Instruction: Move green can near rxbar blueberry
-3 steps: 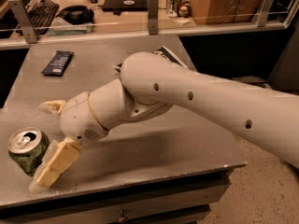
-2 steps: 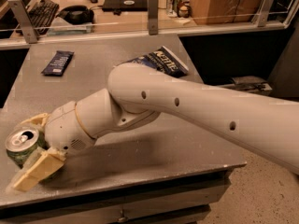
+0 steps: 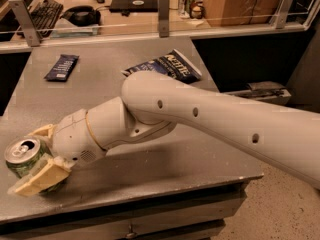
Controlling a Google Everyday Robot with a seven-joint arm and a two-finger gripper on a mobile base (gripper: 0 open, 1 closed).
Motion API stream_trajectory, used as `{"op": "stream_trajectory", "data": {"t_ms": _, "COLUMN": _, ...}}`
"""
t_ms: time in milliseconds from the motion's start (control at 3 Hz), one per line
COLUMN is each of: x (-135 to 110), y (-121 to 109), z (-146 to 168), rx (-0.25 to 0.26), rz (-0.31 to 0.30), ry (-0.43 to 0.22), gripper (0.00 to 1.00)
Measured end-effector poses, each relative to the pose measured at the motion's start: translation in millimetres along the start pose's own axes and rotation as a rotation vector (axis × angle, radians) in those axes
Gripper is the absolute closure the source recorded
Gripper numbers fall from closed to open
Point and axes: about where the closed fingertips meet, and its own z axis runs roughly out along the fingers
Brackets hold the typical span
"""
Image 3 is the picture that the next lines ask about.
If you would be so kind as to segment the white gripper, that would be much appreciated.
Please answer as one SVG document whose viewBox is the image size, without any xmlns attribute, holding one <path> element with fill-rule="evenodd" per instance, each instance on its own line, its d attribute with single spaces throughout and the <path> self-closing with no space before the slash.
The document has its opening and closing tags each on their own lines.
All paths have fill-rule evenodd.
<svg viewBox="0 0 320 240">
<path fill-rule="evenodd" d="M 87 111 L 81 109 L 63 118 L 57 125 L 47 124 L 29 133 L 44 140 L 52 140 L 52 151 L 75 166 L 86 166 L 102 159 L 106 151 L 92 138 L 87 126 Z M 71 173 L 70 167 L 61 157 L 45 153 L 27 174 L 22 176 L 8 193 L 30 197 L 55 188 Z"/>
</svg>

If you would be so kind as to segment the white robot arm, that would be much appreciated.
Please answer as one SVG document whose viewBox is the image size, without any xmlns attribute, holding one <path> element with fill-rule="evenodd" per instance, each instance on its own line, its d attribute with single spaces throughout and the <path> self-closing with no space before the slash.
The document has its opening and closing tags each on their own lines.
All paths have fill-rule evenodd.
<svg viewBox="0 0 320 240">
<path fill-rule="evenodd" d="M 198 89 L 160 73 L 140 71 L 123 82 L 120 96 L 81 109 L 10 145 L 7 162 L 25 164 L 27 172 L 9 191 L 38 194 L 66 179 L 72 168 L 97 161 L 116 146 L 161 137 L 177 124 L 214 136 L 320 187 L 318 114 Z"/>
</svg>

